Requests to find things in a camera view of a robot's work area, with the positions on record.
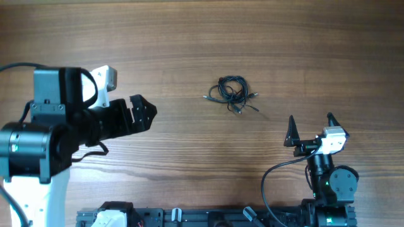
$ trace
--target wire bundle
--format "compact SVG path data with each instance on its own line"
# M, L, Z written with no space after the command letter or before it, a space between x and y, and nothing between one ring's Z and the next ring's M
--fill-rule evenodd
M231 86L226 85L226 83L234 81L241 85L241 89L238 92L235 92ZM219 95L222 99L213 98L211 93L212 90L218 88ZM255 111L259 111L257 108L247 105L247 99L257 96L258 93L248 93L248 84L247 81L242 76L225 76L223 78L219 78L219 82L217 85L211 87L208 92L208 96L204 96L203 98L217 102L217 103L227 103L227 109L231 112L235 112L241 114L241 110L244 107L251 107Z

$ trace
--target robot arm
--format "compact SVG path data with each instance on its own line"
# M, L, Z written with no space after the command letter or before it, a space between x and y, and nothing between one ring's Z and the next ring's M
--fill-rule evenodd
M117 84L115 69L95 69L93 78L82 72L36 68L31 122L10 122L0 131L0 176L31 226L64 225L69 167L81 160L72 159L79 145L101 145L104 153L91 154L105 155L102 140L146 131L157 114L141 95L130 97L131 110L124 99L109 101L107 92ZM14 209L11 218L13 226L21 226Z

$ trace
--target wooden table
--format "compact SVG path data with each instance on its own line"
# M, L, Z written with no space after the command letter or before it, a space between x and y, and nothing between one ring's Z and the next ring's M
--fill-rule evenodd
M262 206L262 174L294 159L283 147L289 115L311 139L327 112L352 136L334 162L360 173L359 226L402 226L403 9L398 1L2 6L0 62L108 64L119 74L112 99L142 94L158 108L148 132L108 140L108 156L71 167L66 226L105 201ZM202 98L231 74L259 93L251 103L260 112L235 115ZM18 120L32 98L32 69L1 73L0 125ZM271 204L312 197L305 165L268 176ZM8 205L0 207L0 226L9 226Z

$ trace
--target tabletop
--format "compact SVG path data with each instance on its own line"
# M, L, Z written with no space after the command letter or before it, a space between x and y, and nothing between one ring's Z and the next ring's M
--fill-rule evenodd
M151 129L106 140L107 156L71 167L66 226L105 201L135 207L262 206L260 181L294 159L289 115L312 139L332 112L350 133L335 165L360 174L359 226L404 221L404 4L399 1L217 1L0 6L1 65L28 61L118 71L110 99L142 94ZM203 98L218 79L243 76L241 115ZM0 75L0 125L33 98L32 69ZM81 147L79 157L89 150ZM268 175L272 205L312 198L306 163ZM0 199L0 226L10 226Z

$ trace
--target wooden surface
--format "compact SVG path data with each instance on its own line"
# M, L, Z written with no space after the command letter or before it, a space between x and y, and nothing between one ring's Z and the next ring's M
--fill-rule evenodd
M139 93L158 108L148 132L106 141L108 156L71 167L67 226L76 211L105 201L262 206L262 174L293 159L283 147L288 116L310 139L329 111L352 136L334 162L360 173L359 226L402 226L403 9L399 1L3 6L0 63L108 64L119 74L111 98ZM229 74L259 93L259 113L234 115L202 98ZM32 97L31 69L2 73L0 125L18 120ZM305 165L268 176L271 204L312 197ZM0 208L0 226L9 226L3 200Z

